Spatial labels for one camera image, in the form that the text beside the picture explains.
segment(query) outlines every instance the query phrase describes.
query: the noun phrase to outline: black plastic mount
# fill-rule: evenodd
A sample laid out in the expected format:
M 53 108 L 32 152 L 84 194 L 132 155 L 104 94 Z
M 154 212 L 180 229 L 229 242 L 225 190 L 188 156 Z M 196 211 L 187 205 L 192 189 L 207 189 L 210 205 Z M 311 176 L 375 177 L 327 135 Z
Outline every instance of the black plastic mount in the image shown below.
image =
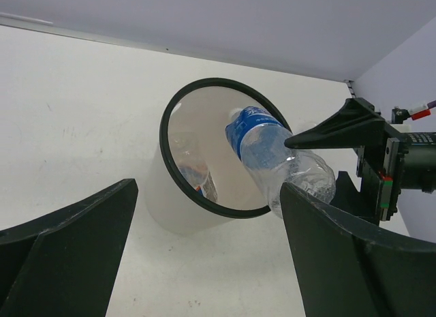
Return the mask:
M 384 160 L 386 143 L 390 138 L 398 140 L 399 146 L 392 158 L 396 168 L 392 174 L 387 175 L 384 170 Z M 351 182 L 344 183 L 347 190 L 355 194 L 353 206 L 365 208 L 367 212 L 364 213 L 360 209 L 360 214 L 366 216 L 363 219 L 377 225 L 380 220 L 389 220 L 397 212 L 396 202 L 401 192 L 407 141 L 405 135 L 387 123 L 378 112 L 375 112 L 375 107 L 365 99 L 361 97 L 347 99 L 336 114 L 318 126 L 288 138 L 285 146 L 292 149 L 353 148 L 358 154 L 358 176 L 362 177 L 359 192 L 353 185 L 349 185 Z M 341 183 L 338 184 L 338 192 L 349 196 L 341 186 L 343 186 Z M 337 200 L 337 202 L 343 204 L 347 200 Z M 341 208 L 348 212 L 354 209 L 343 205 Z
M 336 180 L 336 194 L 330 204 L 346 213 L 351 213 L 353 216 L 379 225 L 379 219 L 369 208 L 362 194 L 356 189 L 347 172 L 339 172 Z
M 105 316 L 138 187 L 125 179 L 0 232 L 0 317 Z
M 379 228 L 287 183 L 281 206 L 308 317 L 436 316 L 436 244 Z
M 383 143 L 386 121 L 372 104 L 360 97 L 347 99 L 333 116 L 285 141 L 291 149 L 339 149 Z
M 393 124 L 402 124 L 406 119 L 409 119 L 411 116 L 407 109 L 400 109 L 395 107 L 392 109 L 392 123 Z

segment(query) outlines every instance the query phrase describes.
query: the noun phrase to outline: white cylinder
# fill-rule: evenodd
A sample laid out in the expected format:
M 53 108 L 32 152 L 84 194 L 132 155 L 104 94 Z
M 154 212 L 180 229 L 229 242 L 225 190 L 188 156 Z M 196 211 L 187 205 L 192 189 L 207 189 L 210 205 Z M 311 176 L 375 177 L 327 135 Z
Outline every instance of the white cylinder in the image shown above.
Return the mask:
M 229 114 L 247 106 L 279 111 L 252 88 L 222 78 L 207 78 L 181 89 L 168 104 L 159 130 L 159 145 L 146 176 L 145 199 L 153 219 L 163 228 L 189 234 L 270 211 L 266 201 L 225 137 Z M 217 203 L 196 192 L 178 171 L 168 134 L 193 132 L 217 189 Z

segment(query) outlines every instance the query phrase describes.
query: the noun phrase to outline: blue bottle label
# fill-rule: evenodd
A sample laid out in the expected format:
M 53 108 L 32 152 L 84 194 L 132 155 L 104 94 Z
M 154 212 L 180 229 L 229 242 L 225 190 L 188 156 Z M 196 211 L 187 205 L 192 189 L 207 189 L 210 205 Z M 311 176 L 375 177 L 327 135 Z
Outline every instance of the blue bottle label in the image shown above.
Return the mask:
M 242 109 L 238 118 L 225 128 L 227 141 L 240 159 L 240 144 L 250 130 L 261 124 L 282 124 L 263 108 L 246 107 Z

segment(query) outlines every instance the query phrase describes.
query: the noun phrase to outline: white backdrop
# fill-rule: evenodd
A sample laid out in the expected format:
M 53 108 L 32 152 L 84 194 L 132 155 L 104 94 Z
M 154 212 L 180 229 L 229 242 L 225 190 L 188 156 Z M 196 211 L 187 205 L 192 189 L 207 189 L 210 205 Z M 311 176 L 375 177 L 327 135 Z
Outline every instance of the white backdrop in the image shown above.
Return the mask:
M 144 203 L 161 114 L 206 77 L 263 93 L 292 128 L 322 121 L 343 83 L 0 27 L 0 229 L 134 177 L 138 204 L 108 316 L 303 316 L 283 222 L 269 213 L 190 237 Z M 354 174 L 352 150 L 324 154 Z M 405 233 L 399 217 L 386 224 Z

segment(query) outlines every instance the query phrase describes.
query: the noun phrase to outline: plastic water bottle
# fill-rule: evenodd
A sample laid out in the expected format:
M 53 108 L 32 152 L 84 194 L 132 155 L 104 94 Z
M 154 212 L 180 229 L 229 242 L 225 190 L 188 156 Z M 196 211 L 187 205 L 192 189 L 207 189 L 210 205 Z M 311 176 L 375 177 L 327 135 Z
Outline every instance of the plastic water bottle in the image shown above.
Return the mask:
M 183 177 L 203 197 L 216 203 L 217 190 L 211 172 L 200 153 L 196 134 L 173 133 L 168 140 L 174 162 Z
M 310 150 L 285 147 L 292 133 L 262 108 L 247 107 L 230 112 L 225 128 L 227 140 L 271 210 L 283 218 L 280 189 L 293 183 L 312 196 L 329 203 L 336 192 L 333 170 Z

